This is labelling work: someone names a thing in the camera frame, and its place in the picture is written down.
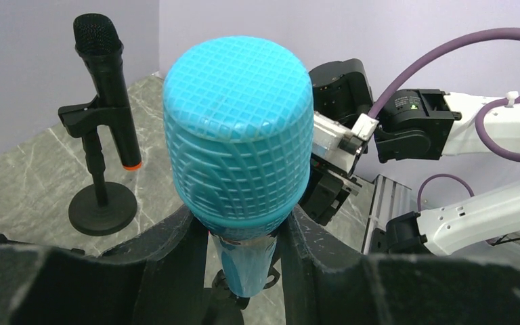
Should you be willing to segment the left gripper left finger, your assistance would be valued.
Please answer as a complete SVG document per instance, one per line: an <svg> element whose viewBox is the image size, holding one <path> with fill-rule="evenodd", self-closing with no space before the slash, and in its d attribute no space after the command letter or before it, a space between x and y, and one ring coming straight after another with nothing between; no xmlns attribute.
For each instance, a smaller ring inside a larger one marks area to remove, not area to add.
<svg viewBox="0 0 520 325"><path fill-rule="evenodd" d="M199 324L207 236L181 207L100 257L0 244L0 324Z"/></svg>

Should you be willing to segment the blue microphone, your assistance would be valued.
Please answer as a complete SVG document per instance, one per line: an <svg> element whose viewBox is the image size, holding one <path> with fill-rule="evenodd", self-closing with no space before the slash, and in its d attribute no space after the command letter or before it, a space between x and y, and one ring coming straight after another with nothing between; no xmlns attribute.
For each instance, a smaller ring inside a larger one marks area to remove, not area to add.
<svg viewBox="0 0 520 325"><path fill-rule="evenodd" d="M309 181L309 74L273 41L220 37L182 54L162 92L175 189L213 236L230 290L253 297Z"/></svg>

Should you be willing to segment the black round-base mic stand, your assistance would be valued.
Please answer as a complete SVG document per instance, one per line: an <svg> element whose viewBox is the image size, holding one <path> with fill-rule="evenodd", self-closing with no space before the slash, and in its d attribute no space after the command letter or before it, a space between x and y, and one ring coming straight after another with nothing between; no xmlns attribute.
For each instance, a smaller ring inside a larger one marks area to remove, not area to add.
<svg viewBox="0 0 520 325"><path fill-rule="evenodd" d="M106 181L99 126L107 126L123 168L142 165L137 133L129 104L106 104L95 96L85 104L63 106L58 116L67 133L81 139L85 162L93 183L74 195L68 208L71 225L89 236L107 236L131 223L137 213L135 194L121 183Z"/></svg>

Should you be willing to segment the black microphone orange end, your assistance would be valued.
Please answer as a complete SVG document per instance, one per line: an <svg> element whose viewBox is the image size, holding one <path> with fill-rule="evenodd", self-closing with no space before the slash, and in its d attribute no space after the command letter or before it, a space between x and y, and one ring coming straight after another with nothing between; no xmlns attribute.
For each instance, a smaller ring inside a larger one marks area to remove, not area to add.
<svg viewBox="0 0 520 325"><path fill-rule="evenodd" d="M74 19L75 50L84 61L97 92L96 108L107 108L101 124L109 127L122 166L139 169L142 156L123 74L123 43L112 20L98 13Z"/></svg>

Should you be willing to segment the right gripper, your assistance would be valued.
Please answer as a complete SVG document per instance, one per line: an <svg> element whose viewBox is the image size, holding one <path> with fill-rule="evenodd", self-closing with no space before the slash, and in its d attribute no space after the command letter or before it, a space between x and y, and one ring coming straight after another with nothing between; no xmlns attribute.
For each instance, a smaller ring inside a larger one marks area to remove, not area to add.
<svg viewBox="0 0 520 325"><path fill-rule="evenodd" d="M322 159L310 160L310 176L299 205L310 219L325 226L353 194L357 196L362 184L355 177L345 177Z"/></svg>

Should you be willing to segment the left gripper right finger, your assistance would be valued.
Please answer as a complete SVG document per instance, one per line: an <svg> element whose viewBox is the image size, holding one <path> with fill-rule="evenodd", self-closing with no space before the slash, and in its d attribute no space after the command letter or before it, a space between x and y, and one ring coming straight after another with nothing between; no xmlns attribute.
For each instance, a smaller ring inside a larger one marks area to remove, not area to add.
<svg viewBox="0 0 520 325"><path fill-rule="evenodd" d="M288 324L520 324L520 265L363 255L302 209L280 226Z"/></svg>

